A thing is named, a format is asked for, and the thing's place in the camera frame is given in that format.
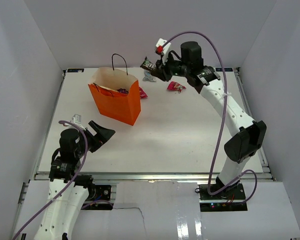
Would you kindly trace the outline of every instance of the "black bag handle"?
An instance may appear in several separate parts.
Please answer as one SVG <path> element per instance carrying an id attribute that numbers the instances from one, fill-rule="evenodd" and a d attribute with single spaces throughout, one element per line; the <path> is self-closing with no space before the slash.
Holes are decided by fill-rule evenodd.
<path id="1" fill-rule="evenodd" d="M 112 69 L 113 69 L 113 71 L 115 70 L 115 67 L 114 67 L 114 55 L 117 55 L 117 56 L 121 57 L 121 58 L 124 60 L 124 63 L 125 63 L 125 69 L 126 69 L 126 75 L 128 75 L 128 66 L 127 66 L 127 62 L 126 62 L 125 58 L 124 58 L 123 56 L 121 56 L 120 54 L 118 54 L 118 53 L 114 53 L 114 54 L 112 54 L 112 56 L 111 56 Z"/>

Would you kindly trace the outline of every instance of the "white panel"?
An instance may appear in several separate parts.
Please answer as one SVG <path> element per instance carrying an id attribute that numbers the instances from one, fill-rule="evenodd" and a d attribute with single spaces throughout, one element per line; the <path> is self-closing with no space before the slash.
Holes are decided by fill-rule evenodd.
<path id="1" fill-rule="evenodd" d="M 181 93 L 168 92 L 168 82 L 142 81 L 144 71 L 139 67 L 128 72 L 139 79 L 148 99 L 141 100 L 141 113 L 134 126 L 99 113 L 88 88 L 96 68 L 65 76 L 58 104 L 53 116 L 40 172 L 49 172 L 51 157 L 59 147 L 60 133 L 65 129 L 60 120 L 70 120 L 74 114 L 82 116 L 88 127 L 93 120 L 113 129 L 115 135 L 97 152 L 88 153 L 83 172 L 95 173 L 208 173 L 213 158 L 221 118 L 210 103 L 188 85 L 184 77 L 174 76 L 187 89 Z M 243 108 L 243 101 L 233 72 L 227 72 L 228 89 Z M 227 127 L 217 155 L 214 172 L 219 173 L 226 161 L 224 144 L 231 138 Z M 259 155 L 245 166 L 262 173 Z"/>
<path id="2" fill-rule="evenodd" d="M 277 1 L 242 66 L 252 113 L 267 124 L 264 150 L 300 227 L 300 1 Z"/>
<path id="3" fill-rule="evenodd" d="M 126 181 L 116 187 L 113 207 L 140 210 L 144 239 L 202 239 L 200 205 L 194 191 L 198 185 L 195 182 Z"/>
<path id="4" fill-rule="evenodd" d="M 62 71 L 23 0 L 0 0 L 0 240 L 43 145 Z"/>
<path id="5" fill-rule="evenodd" d="M 159 38 L 187 30 L 205 33 L 223 63 L 241 66 L 275 0 L 25 0 L 57 62 L 63 68 L 101 67 L 111 54 L 125 56 L 138 67 L 147 55 L 155 59 Z M 198 41 L 208 65 L 219 62 L 199 36 L 172 42 Z"/>
<path id="6" fill-rule="evenodd" d="M 246 196 L 254 183 L 244 182 Z M 259 182 L 248 211 L 202 212 L 209 240 L 289 240 L 300 230 L 282 182 Z"/>
<path id="7" fill-rule="evenodd" d="M 45 197 L 47 196 L 48 186 L 48 181 L 30 182 L 16 231 L 46 203 Z M 246 194 L 250 194 L 254 183 L 244 182 L 243 186 Z M 185 195 L 179 196 L 181 201 L 182 199 L 190 199 L 189 206 L 180 207 L 181 211 L 189 211 L 189 215 L 184 214 L 184 211 L 181 212 L 184 214 L 184 220 L 187 221 L 190 221 L 190 218 L 194 219 L 191 209 L 194 209 L 193 207 L 196 205 L 193 198 L 188 196 L 191 195 L 191 192 L 186 192 L 190 189 L 192 187 L 189 189 L 183 188 L 181 192 Z M 136 203 L 137 200 L 142 203 L 140 200 L 144 195 L 148 198 L 144 201 L 152 206 L 171 203 L 172 206 L 168 208 L 173 208 L 172 202 L 175 203 L 176 200 L 176 196 L 171 195 L 171 200 L 163 201 L 163 198 L 159 198 L 160 195 L 155 192 L 149 194 L 146 189 L 140 188 L 138 188 L 138 191 L 127 190 L 125 192 L 121 191 L 121 193 L 123 195 L 118 196 L 117 194 L 117 198 L 121 198 L 121 200 L 126 198 L 126 202 L 129 200 L 132 203 Z M 202 234 L 204 234 L 204 238 L 209 240 L 288 240 L 290 238 L 300 238 L 298 224 L 282 182 L 258 183 L 255 195 L 247 206 L 248 211 L 242 212 L 202 212 Z M 157 218 L 158 223 L 161 223 L 161 225 L 158 225 L 156 232 L 160 236 L 163 233 L 171 234 L 170 229 L 167 228 L 171 223 L 165 223 L 164 220 L 167 219 L 165 214 L 166 212 L 162 211 L 162 216 Z M 23 231 L 27 233 L 26 240 L 33 239 L 41 218 L 42 214 Z M 81 211 L 73 229 L 72 239 L 95 240 L 96 237 L 100 240 L 145 239 L 145 227 L 140 210 L 132 208 L 113 209 L 112 211 Z"/>

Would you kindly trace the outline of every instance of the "black joint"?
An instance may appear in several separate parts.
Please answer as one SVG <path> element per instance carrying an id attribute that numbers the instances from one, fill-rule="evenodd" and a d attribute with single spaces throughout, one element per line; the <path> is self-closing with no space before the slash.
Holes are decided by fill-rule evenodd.
<path id="1" fill-rule="evenodd" d="M 60 134 L 60 148 L 65 152 L 74 152 L 78 148 L 79 132 L 77 129 L 68 128 Z"/>
<path id="2" fill-rule="evenodd" d="M 96 132 L 96 135 L 94 137 L 97 136 L 98 140 L 100 140 L 102 144 L 105 144 L 116 133 L 115 130 L 100 126 L 96 124 L 94 121 L 90 121 L 88 124 Z"/>
<path id="3" fill-rule="evenodd" d="M 78 175 L 74 180 L 74 186 L 82 186 L 84 189 L 93 184 L 94 179 L 91 175 Z"/>
<path id="4" fill-rule="evenodd" d="M 225 145 L 226 155 L 234 162 L 241 163 L 247 157 L 252 157 L 261 148 L 267 126 L 263 121 L 254 122 L 247 128 L 240 128 Z"/>
<path id="5" fill-rule="evenodd" d="M 67 235 L 68 235 L 68 234 L 64 232 L 64 233 L 62 234 L 62 240 L 68 240 Z"/>
<path id="6" fill-rule="evenodd" d="M 202 50 L 196 41 L 187 41 L 181 44 L 181 59 L 193 70 L 199 70 L 204 65 Z"/>
<path id="7" fill-rule="evenodd" d="M 21 239 L 20 239 L 20 240 L 26 240 L 26 236 L 27 236 L 27 234 L 26 234 L 26 233 L 22 233 L 22 235 L 21 235 Z"/>
<path id="8" fill-rule="evenodd" d="M 195 86 L 194 89 L 196 90 L 196 92 L 198 94 L 200 94 L 203 87 L 204 87 L 204 84 L 200 83 L 199 85 Z"/>

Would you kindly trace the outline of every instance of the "pink candy wrapper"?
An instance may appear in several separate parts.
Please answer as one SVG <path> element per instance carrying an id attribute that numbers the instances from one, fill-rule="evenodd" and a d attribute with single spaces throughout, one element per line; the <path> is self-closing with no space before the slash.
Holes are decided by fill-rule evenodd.
<path id="1" fill-rule="evenodd" d="M 181 93 L 182 89 L 186 89 L 186 87 L 175 81 L 170 82 L 167 88 L 169 91 L 178 91 L 179 93 Z"/>
<path id="2" fill-rule="evenodd" d="M 140 92 L 140 99 L 148 98 L 148 95 L 145 93 L 145 91 L 142 90 L 141 87 L 139 87 L 139 92 Z"/>

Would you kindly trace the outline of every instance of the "white table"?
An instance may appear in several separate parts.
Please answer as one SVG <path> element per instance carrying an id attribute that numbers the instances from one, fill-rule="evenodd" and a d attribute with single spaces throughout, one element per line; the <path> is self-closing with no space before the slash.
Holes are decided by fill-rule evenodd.
<path id="1" fill-rule="evenodd" d="M 168 82 L 159 79 L 157 82 L 142 81 L 143 70 L 129 68 L 128 72 L 139 79 L 140 87 L 148 95 L 148 99 L 141 100 L 141 113 L 135 125 L 130 126 L 99 113 L 88 88 L 96 71 L 97 68 L 85 68 L 84 72 L 66 74 L 41 156 L 39 173 L 50 171 L 52 154 L 59 147 L 60 133 L 65 128 L 58 121 L 69 121 L 74 114 L 82 116 L 85 127 L 93 120 L 116 131 L 97 152 L 88 154 L 81 170 L 83 173 L 209 172 L 221 118 L 185 78 L 174 76 L 172 81 L 186 86 L 186 90 L 168 92 Z M 235 74 L 227 72 L 226 76 L 229 92 L 244 108 Z M 226 159 L 223 146 L 230 138 L 225 127 L 214 173 L 222 170 Z M 246 169 L 263 172 L 258 154 L 251 158 Z"/>

